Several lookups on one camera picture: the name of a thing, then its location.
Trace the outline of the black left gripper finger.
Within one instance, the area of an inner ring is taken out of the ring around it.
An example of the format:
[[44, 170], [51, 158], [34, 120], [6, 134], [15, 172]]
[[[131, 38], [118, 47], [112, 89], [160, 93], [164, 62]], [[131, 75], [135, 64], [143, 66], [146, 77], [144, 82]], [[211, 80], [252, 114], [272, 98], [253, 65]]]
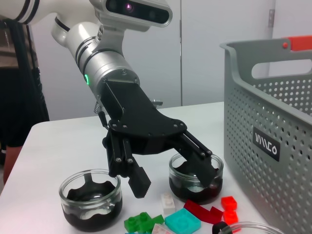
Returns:
[[211, 163], [212, 152], [188, 131], [170, 138], [170, 145], [188, 161], [201, 184], [209, 187], [216, 176]]

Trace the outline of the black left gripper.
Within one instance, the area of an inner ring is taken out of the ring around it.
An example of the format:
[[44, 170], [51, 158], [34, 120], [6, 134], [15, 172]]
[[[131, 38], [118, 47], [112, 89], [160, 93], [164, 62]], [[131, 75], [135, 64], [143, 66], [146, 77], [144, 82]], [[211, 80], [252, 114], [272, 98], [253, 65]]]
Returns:
[[133, 157], [160, 154], [185, 147], [186, 125], [163, 115], [136, 83], [107, 81], [101, 102], [111, 118], [102, 144], [107, 152], [109, 176], [128, 178], [136, 198], [144, 198], [151, 185]]

